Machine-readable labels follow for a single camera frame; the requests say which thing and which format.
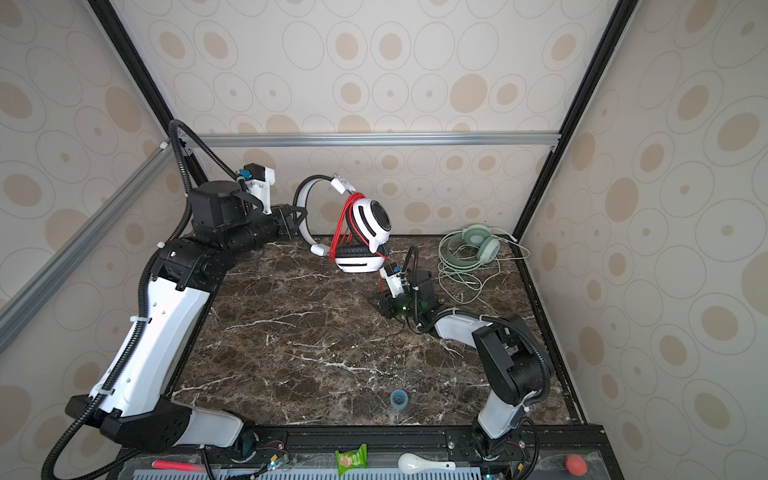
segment dark marble surface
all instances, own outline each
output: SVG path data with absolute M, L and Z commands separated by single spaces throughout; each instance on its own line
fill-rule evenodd
M 436 274 L 438 240 L 394 238 L 389 249 L 401 263 L 418 244 L 419 268 Z M 227 275 L 174 398 L 263 425 L 471 423 L 490 392 L 474 349 L 384 319 L 367 300 L 378 290 L 377 273 L 343 273 L 300 242 L 267 245 Z M 512 261 L 466 308 L 517 313 L 539 335 Z M 409 394 L 404 412 L 390 407 L 395 389 Z M 557 379 L 531 417 L 568 422 Z

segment wallpaper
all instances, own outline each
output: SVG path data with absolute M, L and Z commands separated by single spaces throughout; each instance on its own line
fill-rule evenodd
M 557 130 L 613 1 L 114 0 L 201 132 Z
M 204 134 L 557 130 L 615 5 L 113 3 L 174 113 Z M 386 201 L 398 233 L 441 233 L 475 221 L 511 228 L 546 147 L 529 150 L 265 151 L 277 165 L 276 198 L 292 198 L 307 172 L 339 173 Z M 223 155 L 241 167 L 243 153 Z M 311 200 L 313 229 L 332 231 L 339 199 Z
M 164 137 L 75 0 L 0 2 L 0 307 Z
M 349 180 L 379 201 L 393 233 L 447 233 L 470 223 L 511 230 L 520 216 L 541 166 L 546 145 L 467 147 L 273 147 L 218 148 L 233 169 L 255 162 L 275 169 L 272 204 L 291 204 L 296 188 L 313 174 Z M 229 177 L 200 151 L 210 178 Z M 336 231 L 344 198 L 320 182 L 307 202 L 310 231 Z
M 629 479 L 768 468 L 768 3 L 650 0 L 525 234 Z
M 91 391 L 123 343 L 138 309 L 138 279 L 157 243 L 184 211 L 173 161 L 88 258 L 0 354 L 0 478 L 38 480 L 71 419 L 64 407 Z M 65 478 L 105 465 L 119 446 L 84 427 L 56 472 Z

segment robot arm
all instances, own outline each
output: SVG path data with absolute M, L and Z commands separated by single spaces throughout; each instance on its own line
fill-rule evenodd
M 249 164 L 240 175 L 244 189 L 242 184 L 218 180 L 190 190 L 194 232 L 161 245 L 147 285 L 147 316 L 131 317 L 134 325 L 110 368 L 89 395 L 68 403 L 67 414 L 77 419 L 92 399 L 104 395 L 86 424 L 116 443 L 150 453 L 176 445 L 215 445 L 228 449 L 236 460 L 249 458 L 256 447 L 253 425 L 247 420 L 186 406 L 166 398 L 163 391 L 201 311 L 235 266 L 237 254 L 297 235 L 314 242 L 306 226 L 306 197 L 312 185 L 331 180 L 340 194 L 353 194 L 355 189 L 339 177 L 315 176 L 299 188 L 295 205 L 270 206 L 273 170 Z M 386 252 L 389 218 L 373 200 L 362 198 L 351 207 L 354 211 L 347 220 L 360 232 L 360 245 L 339 247 L 336 263 L 345 272 L 377 271 L 385 256 L 371 250 Z M 141 340 L 131 346 L 137 328 L 142 328 Z M 112 388 L 105 390 L 107 378 L 129 348 L 133 353 Z
M 548 394 L 554 367 L 544 347 L 520 316 L 477 316 L 441 305 L 430 274 L 423 270 L 415 267 L 406 279 L 402 268 L 391 263 L 380 270 L 380 275 L 389 292 L 376 293 L 369 301 L 383 316 L 401 315 L 406 322 L 414 317 L 421 333 L 477 349 L 491 393 L 475 421 L 473 441 L 483 458 L 494 458 L 530 405 Z

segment red cable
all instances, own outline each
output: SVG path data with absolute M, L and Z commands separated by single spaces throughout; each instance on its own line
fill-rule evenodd
M 331 260 L 336 260 L 336 248 L 339 246 L 339 236 L 341 235 L 341 227 L 344 224 L 344 214 L 357 200 L 365 197 L 366 196 L 360 192 L 355 192 L 347 197 L 344 207 L 341 210 L 341 215 L 339 215 L 339 222 L 336 225 L 336 233 L 333 234 L 333 242 L 331 243 L 331 251 L 329 254 Z

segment green headphones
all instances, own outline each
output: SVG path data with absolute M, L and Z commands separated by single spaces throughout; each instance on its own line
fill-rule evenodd
M 480 223 L 470 225 L 462 230 L 461 233 L 455 233 L 447 239 L 443 239 L 440 242 L 440 247 L 442 247 L 445 241 L 448 242 L 449 250 L 444 256 L 445 262 L 456 270 L 473 270 L 491 262 L 496 258 L 498 249 L 502 245 L 502 242 L 496 238 L 496 235 L 491 233 L 488 227 Z M 478 249 L 475 259 L 461 259 L 451 253 L 457 251 L 462 245 L 469 245 Z

